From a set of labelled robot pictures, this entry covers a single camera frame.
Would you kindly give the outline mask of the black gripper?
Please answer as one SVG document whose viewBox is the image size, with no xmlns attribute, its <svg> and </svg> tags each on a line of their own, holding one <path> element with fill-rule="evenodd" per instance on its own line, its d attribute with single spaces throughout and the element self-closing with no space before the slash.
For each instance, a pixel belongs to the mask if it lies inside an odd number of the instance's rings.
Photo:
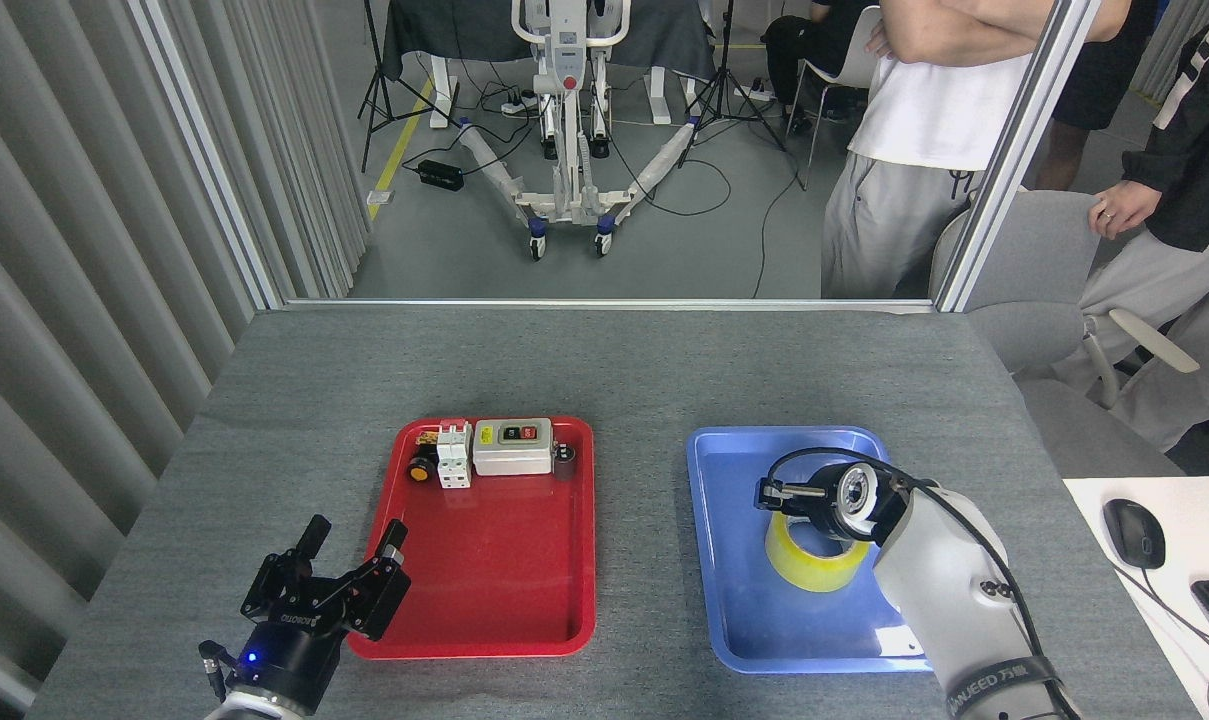
<svg viewBox="0 0 1209 720">
<path fill-rule="evenodd" d="M 818 468 L 804 483 L 783 483 L 782 480 L 760 478 L 756 507 L 760 510 L 802 513 L 810 521 L 818 536 L 846 541 L 848 532 L 837 521 L 837 490 L 846 461 Z"/>
<path fill-rule="evenodd" d="M 232 691 L 255 693 L 297 715 L 316 714 L 339 666 L 345 634 L 370 641 L 384 637 L 411 585 L 400 552 L 407 526 L 391 519 L 370 559 L 339 577 L 339 592 L 316 598 L 303 593 L 290 602 L 312 577 L 312 561 L 330 529 L 325 516 L 313 515 L 293 547 L 264 557 L 241 605 L 243 616 L 261 620 L 235 661 Z"/>
</svg>

